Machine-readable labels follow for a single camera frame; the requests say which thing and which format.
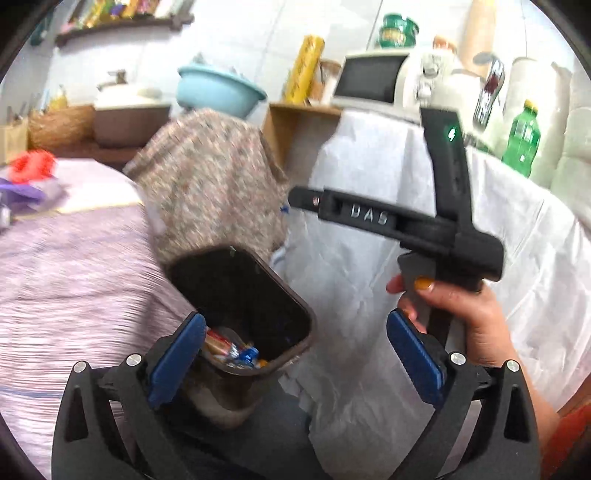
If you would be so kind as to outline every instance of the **metal screw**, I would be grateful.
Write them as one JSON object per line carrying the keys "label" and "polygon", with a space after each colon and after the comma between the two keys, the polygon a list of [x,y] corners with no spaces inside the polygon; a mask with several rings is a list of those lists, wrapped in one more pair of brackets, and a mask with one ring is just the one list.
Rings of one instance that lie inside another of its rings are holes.
{"label": "metal screw", "polygon": [[509,360],[507,362],[507,368],[509,370],[511,370],[512,372],[518,372],[519,371],[519,364],[515,360]]}
{"label": "metal screw", "polygon": [[136,365],[139,365],[139,363],[142,361],[142,356],[134,353],[133,355],[130,355],[129,357],[127,357],[127,360],[125,360],[125,363],[128,364],[130,367],[135,367]]}
{"label": "metal screw", "polygon": [[79,374],[80,372],[84,371],[85,368],[86,368],[86,362],[83,362],[81,360],[79,362],[76,362],[76,364],[74,365],[74,372]]}
{"label": "metal screw", "polygon": [[455,363],[456,365],[463,365],[466,363],[466,357],[463,356],[461,353],[459,352],[453,352],[450,356],[449,359]]}

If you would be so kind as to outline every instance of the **brown trash bin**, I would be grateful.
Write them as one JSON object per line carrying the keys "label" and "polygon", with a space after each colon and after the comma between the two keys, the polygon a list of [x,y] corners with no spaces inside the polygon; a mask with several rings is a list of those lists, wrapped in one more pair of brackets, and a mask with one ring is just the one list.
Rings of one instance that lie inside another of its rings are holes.
{"label": "brown trash bin", "polygon": [[252,251],[210,247],[185,255],[167,271],[210,328],[228,327],[268,361],[236,369],[203,349],[184,390],[196,408],[220,427],[237,427],[282,375],[311,346],[316,318],[310,307]]}

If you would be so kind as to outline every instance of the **green jar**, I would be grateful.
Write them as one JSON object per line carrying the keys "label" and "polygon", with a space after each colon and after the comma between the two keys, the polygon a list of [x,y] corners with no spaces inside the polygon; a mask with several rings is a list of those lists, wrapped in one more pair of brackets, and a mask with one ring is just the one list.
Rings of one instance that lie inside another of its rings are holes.
{"label": "green jar", "polygon": [[417,43],[418,25],[400,14],[384,16],[379,29],[379,45],[382,48],[414,47]]}

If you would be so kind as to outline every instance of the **blue gripper pad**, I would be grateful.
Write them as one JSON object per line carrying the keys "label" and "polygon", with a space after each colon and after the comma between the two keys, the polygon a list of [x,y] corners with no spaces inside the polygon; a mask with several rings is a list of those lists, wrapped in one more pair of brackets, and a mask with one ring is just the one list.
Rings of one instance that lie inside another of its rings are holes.
{"label": "blue gripper pad", "polygon": [[150,376],[150,407],[158,408],[163,403],[172,401],[205,342],[206,330],[205,318],[196,313],[176,341],[164,352]]}
{"label": "blue gripper pad", "polygon": [[388,315],[386,332],[421,400],[440,405],[443,402],[443,373],[425,349],[414,326],[403,313],[393,310]]}

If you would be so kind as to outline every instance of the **candy wrapper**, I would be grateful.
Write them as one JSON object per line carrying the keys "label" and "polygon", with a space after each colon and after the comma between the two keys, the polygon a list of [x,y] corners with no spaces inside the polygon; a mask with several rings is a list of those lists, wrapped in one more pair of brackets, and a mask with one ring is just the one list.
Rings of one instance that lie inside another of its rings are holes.
{"label": "candy wrapper", "polygon": [[226,335],[207,328],[205,345],[217,361],[234,368],[262,368],[267,364],[258,359],[259,351],[253,344],[244,344],[234,332],[229,330],[229,333],[239,341],[234,343]]}

